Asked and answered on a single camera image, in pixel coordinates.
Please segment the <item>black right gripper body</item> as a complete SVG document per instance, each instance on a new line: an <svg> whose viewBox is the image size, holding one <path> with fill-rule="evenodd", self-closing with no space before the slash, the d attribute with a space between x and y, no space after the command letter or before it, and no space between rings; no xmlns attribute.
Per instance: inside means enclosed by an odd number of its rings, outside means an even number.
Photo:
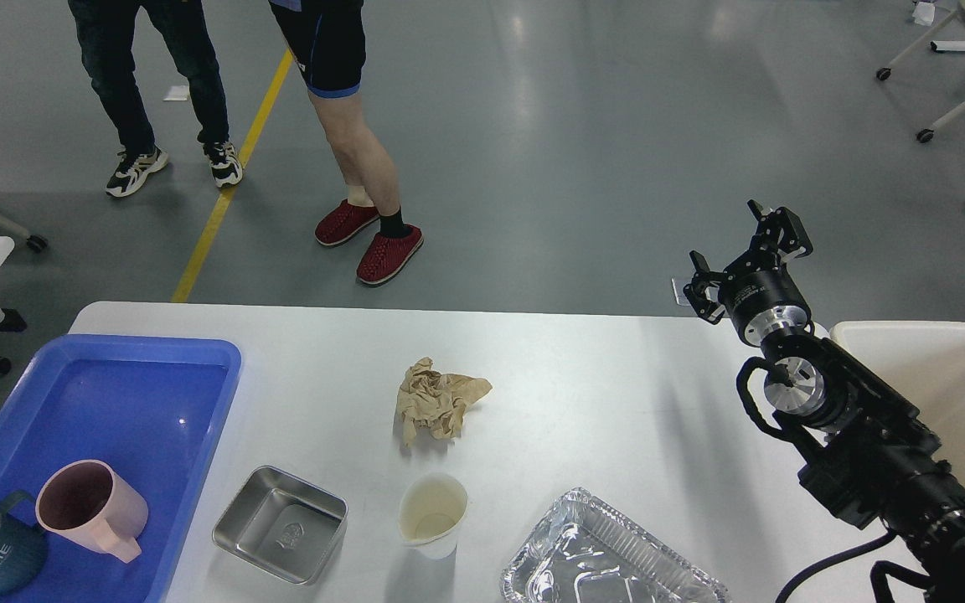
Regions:
<svg viewBox="0 0 965 603"><path fill-rule="evenodd" d="M786 267L731 277L721 283L719 301L746 346L758 348L770 333L812 323L811 309Z"/></svg>

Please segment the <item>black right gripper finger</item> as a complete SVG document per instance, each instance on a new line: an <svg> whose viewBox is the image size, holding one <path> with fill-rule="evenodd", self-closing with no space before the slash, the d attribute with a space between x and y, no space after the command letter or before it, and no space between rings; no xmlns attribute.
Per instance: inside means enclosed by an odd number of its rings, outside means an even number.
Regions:
<svg viewBox="0 0 965 603"><path fill-rule="evenodd" d="M809 256L814 245L807 230L790 209L767 209L755 199L747 202L756 221L747 252L742 256L742 268L748 272L786 272L792 260Z"/></svg>
<svg viewBox="0 0 965 603"><path fill-rule="evenodd" d="M717 325L726 313L726 309L721 302L712 301L709 298L708 290L720 291L720 286L726 282L726 272L711 270L708 261L697 250L690 251L689 258L692 261L694 274L690 283L683 286L684 297L701 320Z"/></svg>

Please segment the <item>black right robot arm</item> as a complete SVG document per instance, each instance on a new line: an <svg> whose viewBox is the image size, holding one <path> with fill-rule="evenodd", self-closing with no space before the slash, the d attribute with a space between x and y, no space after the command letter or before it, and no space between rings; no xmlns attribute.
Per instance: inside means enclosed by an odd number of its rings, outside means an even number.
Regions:
<svg viewBox="0 0 965 603"><path fill-rule="evenodd" d="M903 539L921 569L875 562L875 600L892 602L890 580L899 580L926 602L965 602L965 487L948 461L933 459L941 439L908 399L816 334L787 267L814 249L800 218L755 201L748 209L756 230L747 251L721 271L690 252L694 274L683 294L700 319L728 317L739 339L757 348L736 375L736 393L762 434L799 451L800 485L843 522L863 529L880 519L885 527L882 537L797 573L777 600L831 566Z"/></svg>

